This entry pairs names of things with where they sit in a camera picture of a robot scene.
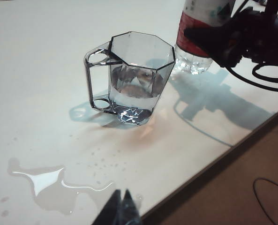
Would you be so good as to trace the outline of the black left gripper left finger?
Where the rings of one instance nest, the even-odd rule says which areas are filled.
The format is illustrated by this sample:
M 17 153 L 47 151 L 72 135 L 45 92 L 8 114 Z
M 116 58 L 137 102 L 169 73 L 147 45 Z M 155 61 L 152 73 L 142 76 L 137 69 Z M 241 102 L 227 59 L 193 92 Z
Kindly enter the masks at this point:
M 117 225 L 118 222 L 118 209 L 120 208 L 121 191 L 116 189 L 100 213 L 97 215 L 92 225 Z

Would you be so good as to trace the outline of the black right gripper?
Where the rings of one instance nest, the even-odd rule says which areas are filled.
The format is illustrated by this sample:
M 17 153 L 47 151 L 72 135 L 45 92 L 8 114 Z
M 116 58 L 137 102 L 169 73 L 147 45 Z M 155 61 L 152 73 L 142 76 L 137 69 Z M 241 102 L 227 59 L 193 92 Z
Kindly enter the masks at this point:
M 185 28 L 188 52 L 212 57 L 222 67 L 241 58 L 278 66 L 278 15 L 246 8 L 221 27 Z

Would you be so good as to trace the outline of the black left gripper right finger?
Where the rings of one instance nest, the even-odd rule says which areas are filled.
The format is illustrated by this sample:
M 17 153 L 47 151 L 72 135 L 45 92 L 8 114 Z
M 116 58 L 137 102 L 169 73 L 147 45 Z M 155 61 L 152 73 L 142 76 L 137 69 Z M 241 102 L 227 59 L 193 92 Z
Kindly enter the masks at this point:
M 125 191 L 120 208 L 120 224 L 121 225 L 141 225 L 141 217 L 132 199 L 130 191 Z

